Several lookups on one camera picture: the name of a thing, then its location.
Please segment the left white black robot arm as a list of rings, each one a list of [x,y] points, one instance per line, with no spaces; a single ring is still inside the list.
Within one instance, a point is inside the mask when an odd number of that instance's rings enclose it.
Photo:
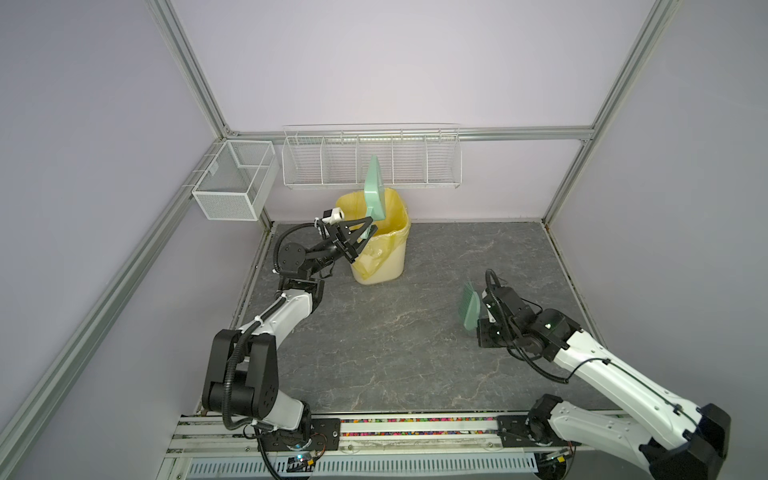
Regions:
[[[310,407],[281,391],[278,349],[322,301],[323,271],[338,260],[354,263],[377,230],[373,218],[346,220],[335,208],[278,237],[272,252],[275,300],[251,322],[219,331],[212,342],[201,403],[219,413],[227,429],[251,425],[259,433],[309,439]]]

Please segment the green hand brush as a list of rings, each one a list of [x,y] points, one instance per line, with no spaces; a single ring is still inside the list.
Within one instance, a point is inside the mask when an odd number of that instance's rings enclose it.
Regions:
[[[477,328],[482,311],[480,295],[471,282],[463,285],[459,302],[459,320],[465,330]]]

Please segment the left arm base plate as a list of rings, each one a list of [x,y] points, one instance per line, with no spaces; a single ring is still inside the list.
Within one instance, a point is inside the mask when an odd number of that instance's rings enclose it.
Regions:
[[[278,429],[260,433],[268,452],[336,451],[341,440],[341,419],[312,417],[297,430]]]

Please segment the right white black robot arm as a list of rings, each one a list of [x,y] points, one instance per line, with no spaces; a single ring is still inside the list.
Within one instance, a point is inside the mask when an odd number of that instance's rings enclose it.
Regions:
[[[522,298],[491,269],[485,287],[465,284],[459,317],[482,348],[500,348],[543,378],[579,378],[618,406],[626,419],[542,395],[519,430],[538,446],[586,445],[635,465],[654,479],[715,479],[728,455],[731,417],[699,406],[611,353],[563,312]]]

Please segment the green plastic dustpan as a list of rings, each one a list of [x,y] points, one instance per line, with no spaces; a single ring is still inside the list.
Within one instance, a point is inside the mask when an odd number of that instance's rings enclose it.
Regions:
[[[365,201],[365,216],[374,221],[386,219],[386,189],[381,177],[381,167],[376,155],[372,155],[366,172],[363,196]]]

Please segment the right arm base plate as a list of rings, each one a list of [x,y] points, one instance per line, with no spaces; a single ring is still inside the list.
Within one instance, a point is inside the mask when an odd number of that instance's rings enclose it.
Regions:
[[[527,415],[499,415],[497,435],[505,448],[565,446],[550,425]]]

